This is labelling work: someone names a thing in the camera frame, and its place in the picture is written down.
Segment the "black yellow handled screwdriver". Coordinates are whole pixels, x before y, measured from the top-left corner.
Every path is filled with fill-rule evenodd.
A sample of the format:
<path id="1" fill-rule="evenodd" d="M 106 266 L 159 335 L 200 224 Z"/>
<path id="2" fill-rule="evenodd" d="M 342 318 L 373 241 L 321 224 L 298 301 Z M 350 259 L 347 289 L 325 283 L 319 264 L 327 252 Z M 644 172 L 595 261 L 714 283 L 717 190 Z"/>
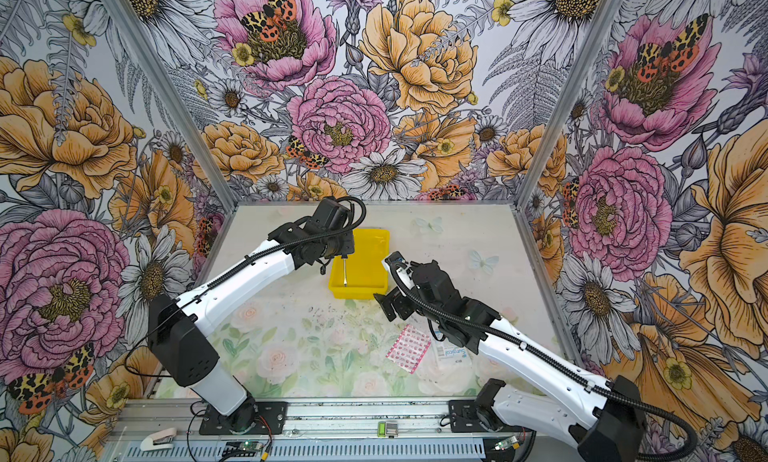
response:
<path id="1" fill-rule="evenodd" d="M 349 279 L 348 279 L 348 256 L 347 255 L 343 255 L 341 257 L 341 264 L 342 264 L 343 286 L 348 287 Z"/>

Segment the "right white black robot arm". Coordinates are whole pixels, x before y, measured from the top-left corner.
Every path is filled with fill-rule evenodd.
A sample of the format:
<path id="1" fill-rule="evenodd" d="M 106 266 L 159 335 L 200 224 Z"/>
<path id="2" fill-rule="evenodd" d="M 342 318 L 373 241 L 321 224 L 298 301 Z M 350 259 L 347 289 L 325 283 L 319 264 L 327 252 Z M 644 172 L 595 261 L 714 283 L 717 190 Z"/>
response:
<path id="1" fill-rule="evenodd" d="M 486 429 L 530 429 L 575 448 L 585 461 L 638 460 L 647 423 L 634 383 L 594 374 L 538 344 L 492 307 L 461 295 L 436 261 L 408 262 L 394 252 L 382 264 L 395 283 L 376 297 L 389 320 L 418 314 L 436 326 L 440 341 L 493 361 L 544 393 L 537 399 L 490 379 L 475 399 Z"/>

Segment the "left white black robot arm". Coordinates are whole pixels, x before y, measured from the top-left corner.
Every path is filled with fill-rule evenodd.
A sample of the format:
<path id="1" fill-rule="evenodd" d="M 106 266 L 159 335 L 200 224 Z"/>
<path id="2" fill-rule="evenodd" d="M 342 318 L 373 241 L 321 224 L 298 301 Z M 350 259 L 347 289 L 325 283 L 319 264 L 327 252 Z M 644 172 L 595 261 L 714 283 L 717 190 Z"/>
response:
<path id="1" fill-rule="evenodd" d="M 314 212 L 271 231 L 253 252 L 211 281 L 178 296 L 162 293 L 149 305 L 146 342 L 171 379 L 193 390 L 223 431 L 256 426 L 253 396 L 224 367 L 209 336 L 262 289 L 314 264 L 326 268 L 354 252 L 354 230 L 367 216 L 353 196 L 325 197 Z"/>

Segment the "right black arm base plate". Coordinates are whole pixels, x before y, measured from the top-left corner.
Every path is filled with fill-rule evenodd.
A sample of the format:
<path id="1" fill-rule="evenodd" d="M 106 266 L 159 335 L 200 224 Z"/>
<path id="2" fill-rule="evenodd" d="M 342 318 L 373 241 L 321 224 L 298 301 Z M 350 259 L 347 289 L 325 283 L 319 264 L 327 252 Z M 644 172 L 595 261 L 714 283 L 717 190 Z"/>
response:
<path id="1" fill-rule="evenodd" d="M 469 399 L 449 400 L 448 420 L 452 433 L 491 433 L 501 427 L 487 404 Z"/>

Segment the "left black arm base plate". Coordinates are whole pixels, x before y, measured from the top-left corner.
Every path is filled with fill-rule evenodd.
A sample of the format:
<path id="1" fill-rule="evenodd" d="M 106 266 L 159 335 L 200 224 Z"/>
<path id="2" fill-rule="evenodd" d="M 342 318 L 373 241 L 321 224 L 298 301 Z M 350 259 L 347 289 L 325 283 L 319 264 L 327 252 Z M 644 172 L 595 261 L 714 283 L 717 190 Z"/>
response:
<path id="1" fill-rule="evenodd" d="M 214 407 L 205 409 L 198 429 L 204 436 L 280 435 L 287 419 L 287 402 L 246 400 L 230 415 Z"/>

